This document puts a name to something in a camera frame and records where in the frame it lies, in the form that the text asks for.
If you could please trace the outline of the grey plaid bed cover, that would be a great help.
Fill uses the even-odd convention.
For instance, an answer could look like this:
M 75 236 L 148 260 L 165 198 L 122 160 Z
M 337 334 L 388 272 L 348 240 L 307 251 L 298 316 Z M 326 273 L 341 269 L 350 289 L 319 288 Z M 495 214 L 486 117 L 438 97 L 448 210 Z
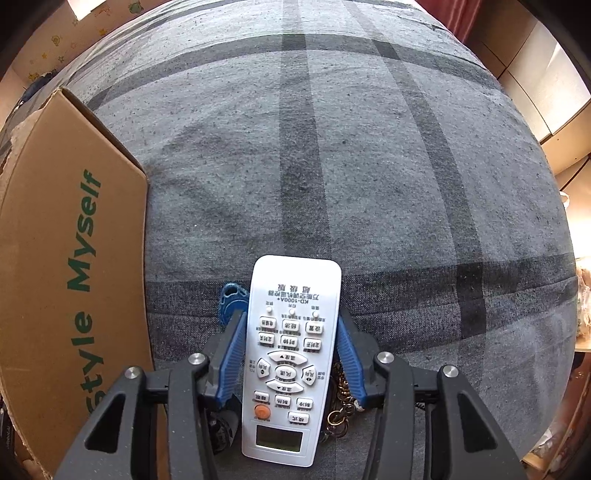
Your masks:
M 363 333 L 411 366 L 452 364 L 521 461 L 573 361 L 577 275 L 544 152 L 496 78 L 413 2 L 176 1 L 114 32 L 57 89 L 148 183 L 153 367 L 225 328 L 221 288 L 266 255 L 332 260 Z M 213 455 L 214 479 L 367 479 L 377 412 L 297 468 Z

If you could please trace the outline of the brown cardboard box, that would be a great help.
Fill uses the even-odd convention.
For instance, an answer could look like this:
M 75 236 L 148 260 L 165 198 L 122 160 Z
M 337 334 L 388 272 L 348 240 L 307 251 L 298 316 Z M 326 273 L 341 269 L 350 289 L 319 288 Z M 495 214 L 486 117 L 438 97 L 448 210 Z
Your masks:
M 153 367 L 144 296 L 148 183 L 70 91 L 1 154 L 1 395 L 53 475 L 129 366 Z

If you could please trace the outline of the black round object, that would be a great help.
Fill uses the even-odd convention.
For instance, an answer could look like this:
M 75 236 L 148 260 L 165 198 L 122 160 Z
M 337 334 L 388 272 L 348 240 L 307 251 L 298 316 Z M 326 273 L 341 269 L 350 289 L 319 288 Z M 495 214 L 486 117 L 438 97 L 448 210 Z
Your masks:
M 220 411 L 208 411 L 206 414 L 209 440 L 214 455 L 231 448 L 238 433 L 242 415 L 242 405 L 228 405 Z

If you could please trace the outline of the bronze keychain with beads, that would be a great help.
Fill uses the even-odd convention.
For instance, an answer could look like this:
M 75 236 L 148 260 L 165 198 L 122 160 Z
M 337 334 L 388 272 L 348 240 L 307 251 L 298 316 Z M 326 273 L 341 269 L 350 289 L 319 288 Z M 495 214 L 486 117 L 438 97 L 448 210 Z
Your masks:
M 320 443 L 327 443 L 331 439 L 345 437 L 349 432 L 349 424 L 356 414 L 363 412 L 358 400 L 349 390 L 349 382 L 339 360 L 332 363 L 329 376 L 329 390 L 325 413 L 322 417 Z

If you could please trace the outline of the blue plastic clip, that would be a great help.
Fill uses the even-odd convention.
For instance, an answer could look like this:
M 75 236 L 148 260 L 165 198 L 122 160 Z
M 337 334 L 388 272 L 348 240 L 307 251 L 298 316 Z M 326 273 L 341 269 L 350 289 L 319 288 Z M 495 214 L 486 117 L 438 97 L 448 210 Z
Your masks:
M 226 283 L 221 288 L 218 300 L 218 321 L 223 328 L 228 326 L 233 312 L 249 309 L 249 291 L 235 282 Z

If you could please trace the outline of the beige wardrobe cabinet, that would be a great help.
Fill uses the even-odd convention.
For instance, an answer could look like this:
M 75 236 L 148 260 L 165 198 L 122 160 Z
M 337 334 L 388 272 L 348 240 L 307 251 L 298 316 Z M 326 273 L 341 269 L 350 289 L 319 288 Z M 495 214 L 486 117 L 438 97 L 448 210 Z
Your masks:
M 554 35 L 519 1 L 484 1 L 467 46 L 497 78 L 554 174 L 590 152 L 590 90 Z

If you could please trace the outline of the red curtain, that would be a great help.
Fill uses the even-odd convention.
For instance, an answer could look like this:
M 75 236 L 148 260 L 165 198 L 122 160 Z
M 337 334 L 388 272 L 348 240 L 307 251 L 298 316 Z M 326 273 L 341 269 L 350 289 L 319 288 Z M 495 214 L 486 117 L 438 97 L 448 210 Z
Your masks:
M 465 43 L 474 27 L 483 1 L 418 0 L 418 3 L 444 24 L 459 41 Z

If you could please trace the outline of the white remote control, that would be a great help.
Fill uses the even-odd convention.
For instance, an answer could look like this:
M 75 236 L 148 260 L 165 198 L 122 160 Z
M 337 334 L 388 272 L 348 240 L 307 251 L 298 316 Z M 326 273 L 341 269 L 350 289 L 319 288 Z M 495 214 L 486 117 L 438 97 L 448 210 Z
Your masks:
M 266 255 L 249 289 L 242 454 L 314 463 L 337 337 L 342 270 L 332 260 Z

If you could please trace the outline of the dark blue cloth bundle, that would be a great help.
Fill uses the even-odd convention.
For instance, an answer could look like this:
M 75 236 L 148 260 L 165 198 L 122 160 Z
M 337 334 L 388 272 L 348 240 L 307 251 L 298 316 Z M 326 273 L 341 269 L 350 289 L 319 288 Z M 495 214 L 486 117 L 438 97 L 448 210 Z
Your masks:
M 18 102 L 18 106 L 22 106 L 23 104 L 27 103 L 40 89 L 47 85 L 56 75 L 57 71 L 52 70 L 34 80 L 24 91 L 23 95 L 21 96 Z

